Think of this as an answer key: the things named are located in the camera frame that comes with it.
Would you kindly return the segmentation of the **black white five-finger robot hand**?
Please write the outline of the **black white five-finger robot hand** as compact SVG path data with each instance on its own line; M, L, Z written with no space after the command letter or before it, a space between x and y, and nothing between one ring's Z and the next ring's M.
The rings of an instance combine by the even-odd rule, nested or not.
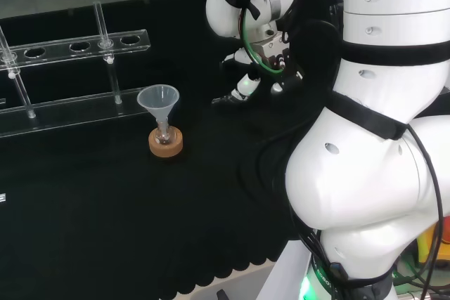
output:
M262 76L255 64L245 52L244 48L238 49L234 54L225 57L221 67L226 72L243 71L244 76L237 82L236 87L230 93L214 98L212 107L232 107L248 102L255 96ZM297 64L290 63L282 75L277 75L276 81L271 86L271 95L280 96L293 89L302 86L304 70Z

